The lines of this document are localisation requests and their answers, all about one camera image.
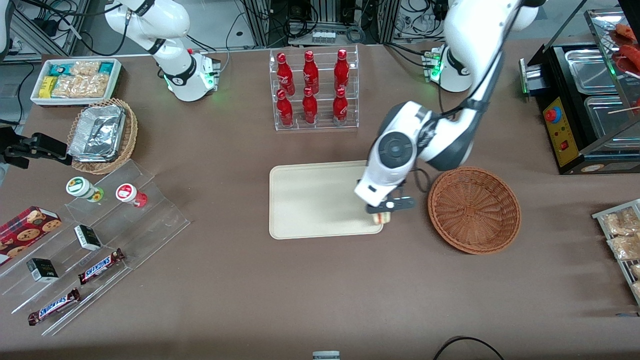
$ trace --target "round wicker basket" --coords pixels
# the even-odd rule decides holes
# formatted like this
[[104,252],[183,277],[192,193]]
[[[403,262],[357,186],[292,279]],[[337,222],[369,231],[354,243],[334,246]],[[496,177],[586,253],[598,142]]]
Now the round wicker basket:
[[[126,102],[120,99],[109,99],[101,102],[96,102],[95,104],[89,105],[89,107],[107,105],[121,106],[127,112],[127,117],[125,118],[125,127],[122,130],[122,140],[120,141],[119,155],[116,160],[110,163],[81,163],[80,161],[74,160],[71,166],[73,166],[73,168],[76,170],[89,172],[95,175],[108,174],[122,166],[122,164],[124,164],[133,153],[133,148],[136,146],[136,136],[138,135],[138,120],[136,119],[136,114],[133,113]],[[76,126],[78,125],[79,119],[80,114],[76,116],[76,120],[71,126],[71,131],[69,131],[69,135],[67,136],[67,145],[71,144],[71,140],[76,133]]]
[[442,174],[427,199],[429,217],[448,243],[470,254],[504,250],[520,230],[520,205],[489,171],[460,167]]

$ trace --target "emergency stop button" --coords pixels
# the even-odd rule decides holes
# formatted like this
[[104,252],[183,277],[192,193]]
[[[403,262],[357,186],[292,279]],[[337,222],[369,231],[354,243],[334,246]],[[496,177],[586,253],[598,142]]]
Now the emergency stop button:
[[550,122],[551,124],[555,124],[559,122],[561,118],[562,118],[562,110],[560,110],[560,108],[557,106],[554,106],[553,108],[545,112],[545,120]]

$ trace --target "small black box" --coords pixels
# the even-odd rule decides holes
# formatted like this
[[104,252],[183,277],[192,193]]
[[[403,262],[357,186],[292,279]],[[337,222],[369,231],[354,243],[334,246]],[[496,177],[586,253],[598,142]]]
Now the small black box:
[[78,241],[80,241],[80,246],[91,251],[100,250],[102,244],[91,227],[81,224],[76,226],[74,231]]
[[27,267],[35,281],[54,282],[58,280],[58,273],[53,268],[51,260],[31,258],[27,261]]

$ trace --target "coca-cola bottle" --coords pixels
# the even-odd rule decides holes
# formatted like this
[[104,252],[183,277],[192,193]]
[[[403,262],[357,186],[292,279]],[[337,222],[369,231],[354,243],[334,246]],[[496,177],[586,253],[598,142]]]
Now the coca-cola bottle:
[[347,62],[347,51],[345,49],[338,50],[338,61],[333,68],[334,82],[333,87],[336,91],[339,88],[347,88],[349,84],[349,63]]
[[287,99],[287,94],[282,89],[278,89],[276,92],[278,102],[276,107],[278,108],[278,116],[280,116],[280,122],[284,127],[293,126],[293,108],[291,102]]
[[305,88],[305,98],[302,100],[302,107],[305,109],[305,121],[314,125],[318,117],[318,101],[314,97],[314,92],[309,86]]
[[343,126],[347,122],[347,106],[349,103],[344,97],[344,88],[340,87],[335,91],[333,100],[333,123],[336,126]]
[[305,51],[305,67],[302,69],[305,77],[305,86],[310,87],[314,94],[320,91],[320,79],[318,77],[318,65],[314,61],[314,52]]
[[283,88],[287,92],[288,96],[293,96],[296,93],[296,87],[293,85],[293,71],[287,63],[287,57],[284,53],[278,53],[276,55],[278,60],[278,82],[280,88]]

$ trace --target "cookie box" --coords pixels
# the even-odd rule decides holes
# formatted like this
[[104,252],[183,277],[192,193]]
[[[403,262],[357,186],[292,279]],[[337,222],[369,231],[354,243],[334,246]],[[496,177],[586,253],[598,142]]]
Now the cookie box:
[[57,214],[31,206],[0,226],[0,266],[61,224]]

